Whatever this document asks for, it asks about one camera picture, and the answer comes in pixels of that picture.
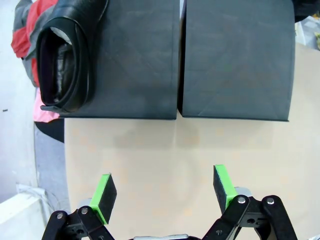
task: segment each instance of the black box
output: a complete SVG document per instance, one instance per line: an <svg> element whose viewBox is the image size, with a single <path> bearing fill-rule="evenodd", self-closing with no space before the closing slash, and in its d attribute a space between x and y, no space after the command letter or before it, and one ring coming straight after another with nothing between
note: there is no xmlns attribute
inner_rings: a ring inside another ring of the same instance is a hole
<svg viewBox="0 0 320 240"><path fill-rule="evenodd" d="M109 0L91 102L63 118L176 119L179 0Z"/></svg>
<svg viewBox="0 0 320 240"><path fill-rule="evenodd" d="M183 16L182 116L287 121L295 62L292 0L188 0Z"/></svg>

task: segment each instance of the white object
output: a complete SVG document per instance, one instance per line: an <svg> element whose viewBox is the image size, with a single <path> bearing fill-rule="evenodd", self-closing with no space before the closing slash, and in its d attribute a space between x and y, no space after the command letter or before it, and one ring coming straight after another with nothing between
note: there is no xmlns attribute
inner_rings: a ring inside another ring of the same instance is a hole
<svg viewBox="0 0 320 240"><path fill-rule="evenodd" d="M298 44L306 45L306 39L304 30L302 28L301 22L296 22L294 25L295 28L295 42Z"/></svg>
<svg viewBox="0 0 320 240"><path fill-rule="evenodd" d="M17 184L16 190L18 193L26 193L41 200L44 222L47 224L51 214L55 211L55 209L48 200L46 190L40 187L31 187L23 184Z"/></svg>
<svg viewBox="0 0 320 240"><path fill-rule="evenodd" d="M40 198L19 193L0 204L1 240L38 240L45 230Z"/></svg>
<svg viewBox="0 0 320 240"><path fill-rule="evenodd" d="M314 237L309 238L308 240L319 240L320 239L320 234Z"/></svg>
<svg viewBox="0 0 320 240"><path fill-rule="evenodd" d="M317 38L315 33L320 33L320 20L315 19L312 16L308 16L306 19L299 22L301 30L299 31L304 37L304 44L310 48L318 50Z"/></svg>

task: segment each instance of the green gripper pad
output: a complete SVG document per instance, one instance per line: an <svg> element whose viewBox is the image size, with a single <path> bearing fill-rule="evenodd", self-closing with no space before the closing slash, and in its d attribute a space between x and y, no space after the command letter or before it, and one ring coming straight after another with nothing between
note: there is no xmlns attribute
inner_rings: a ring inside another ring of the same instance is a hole
<svg viewBox="0 0 320 240"><path fill-rule="evenodd" d="M104 174L96 187L90 207L103 224L108 224L117 197L117 190L111 174Z"/></svg>
<svg viewBox="0 0 320 240"><path fill-rule="evenodd" d="M213 187L221 212L224 213L231 200L238 195L224 165L213 167Z"/></svg>

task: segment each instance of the tabletop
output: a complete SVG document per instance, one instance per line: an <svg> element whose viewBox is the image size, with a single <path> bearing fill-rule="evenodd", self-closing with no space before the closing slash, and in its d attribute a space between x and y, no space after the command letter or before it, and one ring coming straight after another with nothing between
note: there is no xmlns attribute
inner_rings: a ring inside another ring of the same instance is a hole
<svg viewBox="0 0 320 240"><path fill-rule="evenodd" d="M220 208L213 165L257 200L278 195L298 239L320 233L320 52L296 45L289 122L183 118L66 119L65 160L71 209L112 173L117 199L110 233L189 234L202 238ZM243 229L239 239L254 237Z"/></svg>

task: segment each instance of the metal bolt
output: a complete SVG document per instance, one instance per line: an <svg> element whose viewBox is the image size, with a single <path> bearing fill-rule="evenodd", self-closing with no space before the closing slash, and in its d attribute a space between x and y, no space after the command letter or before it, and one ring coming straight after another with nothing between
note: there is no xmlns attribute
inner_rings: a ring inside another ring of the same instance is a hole
<svg viewBox="0 0 320 240"><path fill-rule="evenodd" d="M266 199L266 203L272 205L272 204L275 203L275 200L274 200L272 197L268 197L268 198Z"/></svg>
<svg viewBox="0 0 320 240"><path fill-rule="evenodd" d="M217 230L215 233L220 236L222 234L222 230Z"/></svg>
<svg viewBox="0 0 320 240"><path fill-rule="evenodd" d="M246 199L243 196L238 198L238 203L244 204L245 202L246 202Z"/></svg>
<svg viewBox="0 0 320 240"><path fill-rule="evenodd" d="M88 212L88 208L84 207L81 209L82 214L87 214L87 212Z"/></svg>
<svg viewBox="0 0 320 240"><path fill-rule="evenodd" d="M64 214L62 212L58 213L58 215L56 216L57 219L62 219L62 217L64 216Z"/></svg>

